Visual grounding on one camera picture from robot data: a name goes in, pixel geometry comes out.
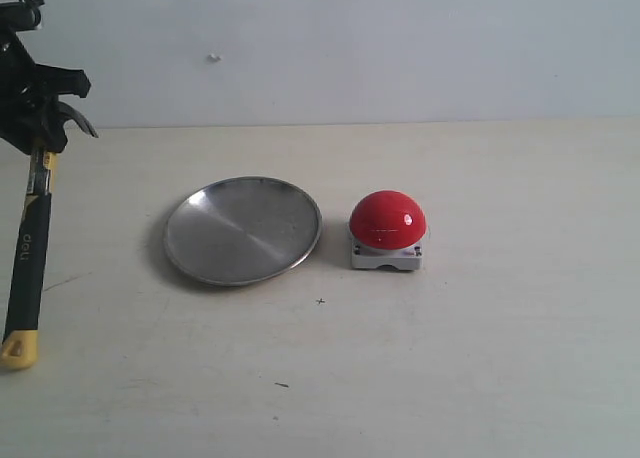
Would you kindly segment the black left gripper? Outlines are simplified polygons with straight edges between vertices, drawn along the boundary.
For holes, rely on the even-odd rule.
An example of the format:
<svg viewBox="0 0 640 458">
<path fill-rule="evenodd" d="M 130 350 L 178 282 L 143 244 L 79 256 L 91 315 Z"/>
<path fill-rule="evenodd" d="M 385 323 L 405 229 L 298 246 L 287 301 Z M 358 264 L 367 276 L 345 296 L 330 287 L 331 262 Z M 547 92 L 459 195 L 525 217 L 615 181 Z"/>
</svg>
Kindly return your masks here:
<svg viewBox="0 0 640 458">
<path fill-rule="evenodd" d="M 86 98 L 91 82 L 81 69 L 36 64 L 18 34 L 42 22 L 43 0 L 1 2 L 1 138 L 24 154 L 42 144 L 61 153 L 68 143 L 65 103 L 46 96 Z"/>
</svg>

